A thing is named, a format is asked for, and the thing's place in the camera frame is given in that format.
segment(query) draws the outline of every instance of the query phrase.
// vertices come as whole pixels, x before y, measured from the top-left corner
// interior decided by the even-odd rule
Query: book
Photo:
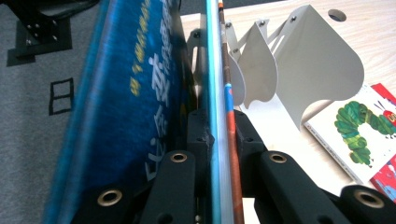
[[[381,83],[375,84],[372,88],[378,92],[385,100],[388,100],[391,104],[395,105],[396,110],[396,98],[390,93]],[[378,173],[376,173],[370,182],[375,188],[388,196],[391,200],[396,203],[396,154],[383,166]]]
[[[70,223],[92,189],[155,177],[186,137],[187,60],[176,0],[101,1],[44,223]]]
[[[394,105],[363,84],[355,96],[333,102],[304,126],[356,183],[365,184],[395,154],[394,112]]]

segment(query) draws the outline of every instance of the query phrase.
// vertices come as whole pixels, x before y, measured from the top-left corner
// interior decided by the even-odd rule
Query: black stand
[[[359,185],[343,188],[340,197],[326,192],[291,156],[268,151],[248,116],[234,113],[243,196],[255,198],[260,223],[395,223],[396,205],[385,195]],[[81,197],[72,223],[212,223],[208,176],[214,139],[203,109],[190,112],[188,127],[186,150],[165,154],[152,184],[138,192],[118,187],[118,183],[86,192],[91,198]],[[111,206],[97,201],[115,191],[125,198],[119,202],[117,195],[107,197],[105,203]]]
[[[36,55],[72,48],[69,19],[53,20],[22,0],[5,3],[20,19],[15,49],[8,51],[7,66],[34,63]]]

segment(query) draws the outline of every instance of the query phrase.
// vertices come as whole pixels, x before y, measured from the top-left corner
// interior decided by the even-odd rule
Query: green caterpillar illustration
[[[366,105],[356,101],[351,101],[338,110],[337,121],[334,125],[351,150],[349,157],[353,162],[372,167],[370,164],[371,152],[367,148],[367,141],[358,131],[358,127],[363,123],[368,123],[374,130],[384,134],[386,138],[396,137],[396,115],[385,110],[384,107],[383,110],[383,115],[376,116]]]

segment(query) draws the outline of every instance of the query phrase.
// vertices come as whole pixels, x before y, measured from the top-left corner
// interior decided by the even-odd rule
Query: table surface
[[[396,94],[396,1],[394,0],[294,0],[274,2],[249,7],[226,9],[226,21],[232,21],[238,39],[258,19],[270,19],[268,34],[271,34],[289,14],[304,5],[311,5],[330,24],[361,58],[364,67],[364,82],[372,85],[382,83]],[[345,21],[335,21],[329,10],[338,9],[346,14]],[[199,28],[199,14],[181,17],[186,38]],[[303,123],[312,118],[329,102],[320,101],[309,106],[303,115]],[[303,167],[314,182],[330,192],[338,194],[342,187],[353,184],[351,178],[326,152],[311,133],[302,127],[298,138],[304,144],[300,152],[287,152]],[[270,148],[279,151],[282,146]],[[251,201],[245,201],[246,223],[259,223],[252,217]]]

